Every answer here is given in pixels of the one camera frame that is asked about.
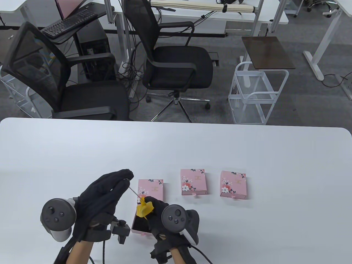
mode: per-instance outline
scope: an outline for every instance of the office chair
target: office chair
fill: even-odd
[[[328,0],[308,0],[308,7],[307,7],[307,11],[310,12],[312,10],[312,7],[313,6],[316,6],[316,5],[319,5],[319,4],[322,4],[322,5],[327,5],[328,8],[329,8],[329,13],[332,12],[332,9],[331,9],[331,5],[330,4],[333,4],[333,5],[336,5],[337,3],[334,2],[334,1],[328,1]],[[326,15],[326,17],[330,18],[331,17],[331,14],[328,14]]]
[[[21,25],[4,60],[3,71],[36,91],[52,108],[52,118],[129,120],[126,88],[118,81],[66,86],[71,67],[105,60],[114,70],[111,53],[66,58],[29,22]]]
[[[181,97],[187,89],[208,88],[213,79],[213,64],[208,52],[201,47],[188,46],[194,32],[193,22],[175,22],[158,24],[147,0],[125,0],[124,14],[131,22],[141,39],[147,53],[144,63],[142,83],[150,90],[171,90],[169,95],[147,93],[173,99],[151,121],[155,121],[172,104],[179,105],[189,122],[192,122],[182,101],[206,102],[210,109],[210,100]],[[161,46],[154,48],[160,29],[170,27],[192,28],[185,46]]]

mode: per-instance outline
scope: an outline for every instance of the hand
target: hand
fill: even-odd
[[[132,179],[133,173],[128,169],[111,172],[101,176],[82,192],[75,204],[77,216],[72,234],[78,242],[90,226],[99,224],[92,223],[95,216],[106,213],[113,217],[117,202]]]
[[[168,203],[164,203],[151,196],[147,196],[144,200],[145,202],[152,202],[153,204],[154,210],[152,213],[148,214],[146,218],[151,233],[158,241],[166,240],[169,245],[168,250],[181,245],[190,245],[189,241],[183,235],[172,233],[164,227],[161,221],[161,215],[163,210],[169,205]]]

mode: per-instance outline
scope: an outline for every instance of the chair armrest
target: chair armrest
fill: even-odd
[[[189,41],[190,41],[190,39],[191,39],[191,37],[192,37],[192,35],[193,35],[193,32],[194,32],[194,23],[191,22],[191,21],[170,22],[170,23],[160,23],[160,24],[159,24],[159,28],[160,28],[160,29],[163,29],[163,28],[166,28],[166,27],[168,27],[168,28],[170,28],[170,27],[191,27],[192,30],[191,30],[191,32],[190,32],[190,34],[189,34],[189,36],[188,36],[188,40],[187,40],[185,46],[188,45],[188,43],[189,43]]]
[[[183,86],[182,92],[188,89],[192,78],[196,75],[197,72],[197,66],[194,63],[191,62],[155,62],[151,61],[148,59],[148,61],[155,67],[158,68],[174,68],[174,69],[192,69],[191,74],[189,75],[189,78],[185,85]]]
[[[93,54],[93,55],[85,55],[85,56],[78,56],[78,57],[70,57],[67,58],[69,62],[69,66],[72,67],[79,63],[91,62],[91,61],[99,61],[99,60],[106,60],[109,62],[109,68],[105,73],[104,80],[106,80],[110,73],[114,70],[114,65],[116,62],[115,56],[111,53],[100,53],[100,54]]]
[[[112,55],[111,53],[100,53],[100,54],[93,54],[93,55],[85,55],[85,56],[78,56],[78,57],[70,57],[67,58],[70,67],[79,64],[79,63],[83,63],[83,62],[90,62],[90,61],[98,61],[101,59],[105,59],[108,61],[111,61],[113,63],[116,62],[115,60],[115,56]]]
[[[103,106],[52,113],[53,119],[84,119],[82,117],[93,120],[112,120],[116,117],[116,111],[110,106]]]

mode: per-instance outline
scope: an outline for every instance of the white metal cart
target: white metal cart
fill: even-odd
[[[287,81],[289,73],[287,70],[239,70],[242,65],[252,64],[252,62],[241,62],[236,66],[233,75],[228,101],[232,110],[235,124],[255,124],[266,125],[270,114],[279,98],[283,87]],[[276,71],[285,73],[284,80],[279,91],[274,91],[266,71]],[[246,87],[245,77],[249,78],[250,86]],[[271,104],[269,112],[264,114],[262,104]]]
[[[10,74],[4,74],[0,66],[0,80],[8,90],[15,104],[32,118],[50,118],[50,105],[30,87]]]

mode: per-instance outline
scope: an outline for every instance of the chrome chair leg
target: chrome chair leg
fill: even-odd
[[[169,97],[167,94],[147,93],[147,95],[152,95],[152,96],[161,96],[161,97]]]
[[[178,100],[178,105],[181,107],[181,109],[184,112],[184,114],[186,115],[188,121],[190,123],[192,123],[192,120],[189,118],[189,115],[187,114],[186,109],[183,107],[183,104],[182,104],[181,100]]]
[[[192,101],[192,102],[210,102],[209,99],[197,99],[197,98],[189,98],[189,97],[181,97],[184,101]]]
[[[170,101],[170,103],[167,105],[167,106],[165,106],[164,108],[163,108],[163,110],[161,110],[152,120],[151,120],[151,122],[154,122],[172,103],[174,102],[174,100],[172,99],[171,101]]]

